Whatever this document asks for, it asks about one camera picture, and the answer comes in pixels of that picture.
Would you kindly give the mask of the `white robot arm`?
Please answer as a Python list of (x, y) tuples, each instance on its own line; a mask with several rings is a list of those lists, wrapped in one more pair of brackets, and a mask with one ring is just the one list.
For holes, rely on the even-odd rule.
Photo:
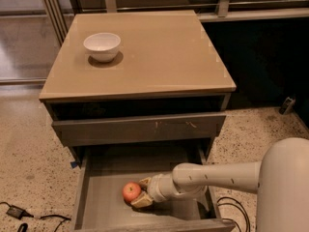
[(181, 163), (168, 174), (140, 181), (135, 208), (170, 199), (189, 199), (205, 187), (257, 195), (256, 232), (308, 232), (309, 140), (287, 138), (274, 143), (263, 159), (247, 163)]

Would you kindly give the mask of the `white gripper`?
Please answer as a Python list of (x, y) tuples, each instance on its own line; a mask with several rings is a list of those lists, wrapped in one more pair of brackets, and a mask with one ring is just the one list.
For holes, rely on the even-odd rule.
[(142, 191), (137, 198), (130, 202), (130, 205), (136, 209), (149, 207), (153, 202), (164, 202), (177, 198), (180, 194), (171, 174), (147, 177), (140, 180), (138, 184), (142, 189), (147, 189), (147, 192)]

